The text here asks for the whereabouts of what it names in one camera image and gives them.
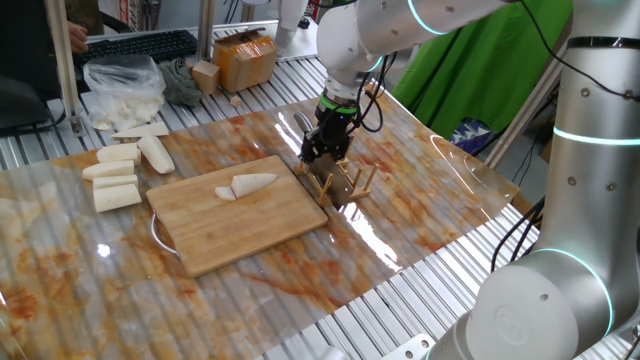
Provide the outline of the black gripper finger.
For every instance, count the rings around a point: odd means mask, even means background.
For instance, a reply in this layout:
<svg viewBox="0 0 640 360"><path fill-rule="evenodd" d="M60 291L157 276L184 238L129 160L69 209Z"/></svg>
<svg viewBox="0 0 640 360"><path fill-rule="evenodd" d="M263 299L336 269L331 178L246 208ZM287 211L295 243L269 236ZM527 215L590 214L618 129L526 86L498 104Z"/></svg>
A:
<svg viewBox="0 0 640 360"><path fill-rule="evenodd" d="M350 139L342 139L340 142L331 146L331 157L334 161L341 161L346 157L349 146L351 145Z"/></svg>
<svg viewBox="0 0 640 360"><path fill-rule="evenodd" d="M326 144L318 130L312 130L304 134L299 159L306 164L312 164L316 159L326 153Z"/></svg>

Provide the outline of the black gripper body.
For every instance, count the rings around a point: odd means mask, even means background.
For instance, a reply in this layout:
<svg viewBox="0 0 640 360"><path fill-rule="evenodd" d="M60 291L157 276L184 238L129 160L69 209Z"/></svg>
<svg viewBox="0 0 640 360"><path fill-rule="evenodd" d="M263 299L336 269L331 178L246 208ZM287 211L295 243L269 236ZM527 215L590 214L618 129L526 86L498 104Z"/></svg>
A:
<svg viewBox="0 0 640 360"><path fill-rule="evenodd" d="M344 150L351 140L348 126L356 118L356 109L317 107L315 117L318 120L318 129L313 136L315 148Z"/></svg>

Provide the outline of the bare person hand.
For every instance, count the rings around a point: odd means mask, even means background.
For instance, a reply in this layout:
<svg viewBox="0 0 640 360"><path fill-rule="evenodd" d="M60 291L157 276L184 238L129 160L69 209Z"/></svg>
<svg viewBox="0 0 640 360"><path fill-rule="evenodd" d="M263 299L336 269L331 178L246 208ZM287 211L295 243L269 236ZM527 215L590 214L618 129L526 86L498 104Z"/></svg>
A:
<svg viewBox="0 0 640 360"><path fill-rule="evenodd" d="M76 55L85 53L89 49L87 29L70 21L67 25L72 53Z"/></svg>

